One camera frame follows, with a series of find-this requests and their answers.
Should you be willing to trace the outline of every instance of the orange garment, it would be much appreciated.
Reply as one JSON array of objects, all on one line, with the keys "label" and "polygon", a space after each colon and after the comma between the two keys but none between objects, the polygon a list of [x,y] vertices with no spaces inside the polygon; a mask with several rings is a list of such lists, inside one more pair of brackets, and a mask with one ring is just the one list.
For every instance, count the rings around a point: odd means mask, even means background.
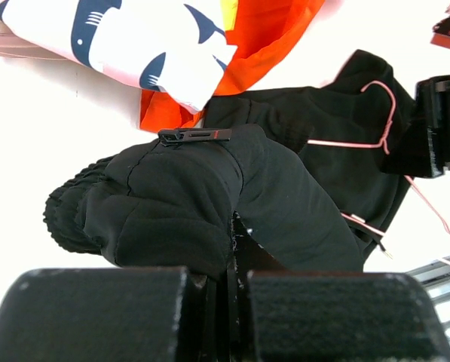
[{"label": "orange garment", "polygon": [[[262,79],[293,49],[325,0],[240,0],[229,44],[238,49],[216,88],[215,95],[243,93]],[[194,127],[202,112],[192,115],[168,94],[143,90],[143,130]]]}]

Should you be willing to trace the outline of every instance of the white fabric with sharks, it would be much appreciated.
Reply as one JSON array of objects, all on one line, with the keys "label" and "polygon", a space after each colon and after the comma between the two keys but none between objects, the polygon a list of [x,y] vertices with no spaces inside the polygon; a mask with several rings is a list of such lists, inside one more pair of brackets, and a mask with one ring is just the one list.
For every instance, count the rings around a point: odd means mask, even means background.
[{"label": "white fabric with sharks", "polygon": [[220,0],[0,0],[0,20],[121,83],[167,92],[193,114],[236,51],[226,42]]}]

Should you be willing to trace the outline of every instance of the white wall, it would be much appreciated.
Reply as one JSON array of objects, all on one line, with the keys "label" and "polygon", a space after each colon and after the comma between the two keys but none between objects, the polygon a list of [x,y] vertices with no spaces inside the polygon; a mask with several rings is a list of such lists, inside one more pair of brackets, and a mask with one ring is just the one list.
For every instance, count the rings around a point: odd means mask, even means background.
[{"label": "white wall", "polygon": [[[392,64],[413,94],[417,81],[450,74],[450,51],[429,44],[447,5],[448,0],[327,0],[300,44],[254,88],[324,85],[362,48]],[[32,268],[110,266],[57,247],[42,212],[48,193],[81,168],[155,138],[136,129],[138,114],[137,89],[84,67],[0,59],[0,302],[9,285]],[[450,176],[418,183],[450,223]],[[450,237],[412,192],[384,244],[395,259],[375,253],[366,270],[404,272],[450,254]]]}]

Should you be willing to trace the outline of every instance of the black fabric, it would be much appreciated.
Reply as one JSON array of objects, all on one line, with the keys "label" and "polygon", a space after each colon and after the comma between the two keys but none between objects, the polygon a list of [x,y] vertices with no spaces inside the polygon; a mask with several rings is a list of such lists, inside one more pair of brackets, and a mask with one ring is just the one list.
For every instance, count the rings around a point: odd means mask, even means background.
[{"label": "black fabric", "polygon": [[408,275],[258,271],[248,287],[255,360],[450,362],[433,303]]},{"label": "black fabric", "polygon": [[69,251],[100,250],[119,266],[185,265],[218,279],[231,259],[237,211],[287,268],[363,268],[363,242],[333,201],[297,154],[259,126],[236,127],[220,144],[133,146],[106,163],[47,201],[44,221]]},{"label": "black fabric", "polygon": [[[402,176],[380,172],[383,149],[305,146],[309,138],[377,143],[384,131],[391,101],[386,90],[376,84],[362,93],[362,88],[371,81],[386,84],[397,101],[387,139],[393,149],[409,123],[414,101],[394,78],[392,67],[365,51],[354,53],[337,79],[320,89],[258,90],[214,97],[208,105],[204,127],[258,124],[267,137],[299,154],[312,177],[341,211],[356,214],[385,232],[409,184]],[[375,247],[371,241],[380,238],[354,222],[348,223],[363,240],[363,255],[367,258]]]},{"label": "black fabric", "polygon": [[215,291],[183,268],[31,270],[0,305],[0,362],[198,361]]}]

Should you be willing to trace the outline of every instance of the black fleece jacket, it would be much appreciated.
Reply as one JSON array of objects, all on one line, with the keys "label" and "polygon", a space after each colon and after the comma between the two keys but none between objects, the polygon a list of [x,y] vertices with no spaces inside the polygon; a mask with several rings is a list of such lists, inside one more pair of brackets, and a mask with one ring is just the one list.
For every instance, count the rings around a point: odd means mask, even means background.
[{"label": "black fleece jacket", "polygon": [[130,147],[54,191],[44,214],[69,251],[218,278],[231,256],[234,211],[287,268],[362,270],[365,245],[333,201],[294,152],[255,125],[220,144]]},{"label": "black fleece jacket", "polygon": [[[409,126],[415,102],[394,78],[385,60],[356,51],[337,79],[323,87],[257,90],[214,97],[207,107],[204,127],[228,128],[257,124],[271,140],[297,152],[312,177],[337,207],[355,214],[370,226],[387,231],[403,202],[409,183],[403,176],[382,173],[386,157],[380,149],[343,149],[307,145],[308,139],[375,144],[381,138],[392,106],[381,81],[393,92],[396,111],[387,138],[393,150]],[[367,258],[381,237],[347,223],[368,247]]]}]

